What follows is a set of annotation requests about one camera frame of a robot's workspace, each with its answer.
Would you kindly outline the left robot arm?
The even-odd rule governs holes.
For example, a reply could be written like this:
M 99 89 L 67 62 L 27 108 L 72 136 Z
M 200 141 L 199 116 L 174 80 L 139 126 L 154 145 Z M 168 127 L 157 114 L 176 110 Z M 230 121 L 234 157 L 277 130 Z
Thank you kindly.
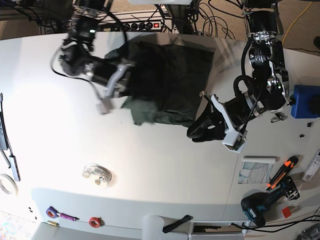
M 247 140 L 249 121 L 264 112 L 273 112 L 276 121 L 285 119 L 281 112 L 291 99 L 283 44 L 278 38 L 284 33 L 278 5 L 277 0 L 243 0 L 238 5 L 247 42 L 241 74 L 233 82 L 235 97 L 221 103 L 215 94 L 199 94 L 207 105 L 187 130 L 193 142 L 221 141 L 229 151 L 239 153 Z

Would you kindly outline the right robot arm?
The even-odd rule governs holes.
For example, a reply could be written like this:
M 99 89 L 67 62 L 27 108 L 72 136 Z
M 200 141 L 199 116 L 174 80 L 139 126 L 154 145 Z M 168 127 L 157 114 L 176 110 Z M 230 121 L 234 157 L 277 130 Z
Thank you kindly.
M 74 0 L 71 26 L 66 39 L 51 58 L 50 65 L 60 63 L 62 77 L 82 80 L 91 86 L 105 86 L 104 95 L 97 91 L 98 111 L 108 114 L 113 109 L 115 91 L 125 87 L 124 78 L 135 63 L 129 59 L 129 41 L 125 25 L 111 12 L 111 0 Z M 108 58 L 94 56 L 94 40 L 102 21 L 110 17 L 120 28 L 124 44 Z

